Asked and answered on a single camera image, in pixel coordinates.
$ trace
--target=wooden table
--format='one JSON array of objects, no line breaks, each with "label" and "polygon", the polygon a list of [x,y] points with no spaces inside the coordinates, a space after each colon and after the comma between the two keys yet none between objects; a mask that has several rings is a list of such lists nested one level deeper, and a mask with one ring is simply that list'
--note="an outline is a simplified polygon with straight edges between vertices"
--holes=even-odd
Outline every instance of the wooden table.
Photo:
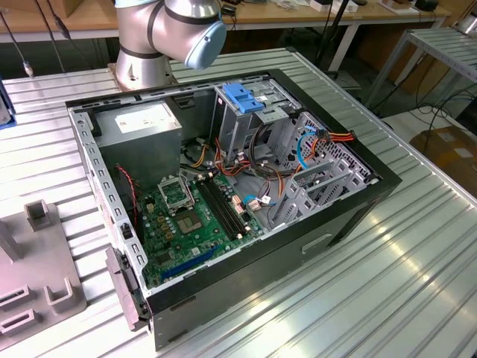
[{"label": "wooden table", "polygon": [[[445,18],[450,15],[449,11],[438,7],[434,13],[422,12],[420,16],[417,14],[399,16],[377,4],[376,1],[369,0],[368,5],[360,7],[357,12],[343,15],[340,25],[347,26],[347,30],[329,68],[330,71],[336,71],[339,68],[360,25],[433,22],[433,27],[440,27]],[[224,16],[224,22],[229,30],[232,28],[234,30],[257,30],[264,28],[321,27],[325,25],[327,15],[327,11],[318,12],[310,7],[285,10],[273,2],[267,4],[242,3],[237,6],[237,23],[235,26],[233,20],[228,16]],[[39,14],[10,10],[5,14],[5,18],[19,42],[49,40]],[[330,22],[334,18],[335,15],[332,14]],[[116,10],[110,0],[85,0],[64,22],[74,39],[118,36]],[[53,21],[50,23],[51,27],[56,29]],[[11,41],[5,32],[6,30],[1,27],[0,43]],[[55,32],[54,35],[55,38],[63,40],[59,32]]]}]

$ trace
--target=green circuit board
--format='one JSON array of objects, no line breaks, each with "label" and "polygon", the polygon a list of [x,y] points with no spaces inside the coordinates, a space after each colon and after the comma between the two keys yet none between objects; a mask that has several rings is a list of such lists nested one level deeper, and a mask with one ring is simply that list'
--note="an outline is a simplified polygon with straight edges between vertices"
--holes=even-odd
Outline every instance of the green circuit board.
[{"label": "green circuit board", "polygon": [[[233,209],[234,204],[230,198],[235,192],[227,179],[223,175],[217,175],[213,183],[220,188],[223,199]],[[159,190],[138,198],[143,213],[142,247],[148,257],[143,275],[148,288],[166,282],[263,234],[256,220],[247,213],[243,216],[236,214],[238,220],[249,228],[247,233],[241,239],[227,237],[220,221],[201,195],[198,185],[192,181],[188,182],[188,186],[195,205],[192,210],[184,209],[174,216],[169,214]],[[168,198],[182,198],[184,195],[180,190],[180,186],[171,186],[168,188]]]}]

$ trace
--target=motherboard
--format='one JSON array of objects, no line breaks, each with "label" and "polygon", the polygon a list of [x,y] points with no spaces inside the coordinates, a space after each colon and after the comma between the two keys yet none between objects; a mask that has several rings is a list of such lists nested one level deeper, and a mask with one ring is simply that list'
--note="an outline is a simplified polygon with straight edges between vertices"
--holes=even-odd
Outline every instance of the motherboard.
[{"label": "motherboard", "polygon": [[239,200],[222,174],[191,181],[175,177],[139,197],[148,287],[262,235],[259,223]]}]

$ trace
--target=ram slot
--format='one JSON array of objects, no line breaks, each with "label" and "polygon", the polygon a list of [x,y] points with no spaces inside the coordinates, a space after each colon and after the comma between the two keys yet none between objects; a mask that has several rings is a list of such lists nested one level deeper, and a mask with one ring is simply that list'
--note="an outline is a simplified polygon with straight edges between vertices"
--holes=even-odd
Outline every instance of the ram slot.
[{"label": "ram slot", "polygon": [[220,189],[215,185],[213,181],[206,182],[206,186],[209,188],[209,191],[212,193],[212,196],[214,198],[218,198],[217,202],[222,206],[222,208],[227,214],[227,217],[232,221],[235,230],[242,235],[246,234],[247,231],[245,230],[245,226],[241,223],[235,211],[233,211],[233,209],[230,207],[229,203],[227,203],[227,200],[224,199],[224,196],[222,195]]},{"label": "ram slot", "polygon": [[214,251],[217,250],[218,247],[216,248],[211,248],[207,252],[201,254],[200,256],[194,257],[193,259],[190,259],[189,261],[186,261],[184,263],[181,263],[180,265],[170,268],[169,270],[163,272],[161,274],[162,279],[170,278],[172,276],[175,276],[176,274],[180,274],[181,272],[184,272],[186,270],[191,269],[194,266],[197,266],[201,263],[206,262],[209,260],[212,255],[214,254]]},{"label": "ram slot", "polygon": [[212,181],[199,184],[198,189],[229,239],[235,240],[239,234],[244,235],[246,233],[244,225],[239,221],[232,208],[223,199],[221,191]]}]

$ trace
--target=workbench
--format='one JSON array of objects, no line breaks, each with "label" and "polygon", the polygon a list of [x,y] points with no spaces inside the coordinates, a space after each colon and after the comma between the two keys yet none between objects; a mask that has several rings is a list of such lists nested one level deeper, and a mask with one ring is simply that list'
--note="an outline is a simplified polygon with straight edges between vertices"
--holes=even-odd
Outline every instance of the workbench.
[{"label": "workbench", "polygon": [[[339,69],[360,25],[431,22],[433,27],[439,28],[449,15],[449,11],[437,7],[434,12],[400,16],[377,4],[376,0],[369,0],[367,5],[359,7],[355,13],[343,15],[340,25],[347,26],[347,30],[329,70],[337,71]],[[267,4],[242,3],[237,6],[236,24],[229,16],[224,16],[224,22],[229,30],[232,28],[235,30],[258,30],[323,27],[326,24],[327,16],[328,11],[318,12],[308,6],[285,10],[273,2]],[[5,15],[5,18],[19,42],[50,40],[45,25],[37,13],[11,10]],[[334,18],[335,15],[332,13],[330,23]],[[118,36],[116,9],[110,0],[85,0],[64,22],[74,39]],[[50,21],[50,26],[55,28],[53,21]],[[5,32],[5,29],[0,27],[0,43],[11,42]],[[54,36],[59,40],[64,40],[59,32],[54,32]]]},{"label": "workbench", "polygon": [[[477,201],[298,53],[220,56],[179,82],[280,68],[402,183],[333,248],[161,351],[161,357],[471,357],[477,349]],[[18,125],[0,131],[0,217],[56,203],[88,307],[0,357],[155,357],[130,332],[109,245],[64,101],[118,92],[107,69],[5,81]]]}]

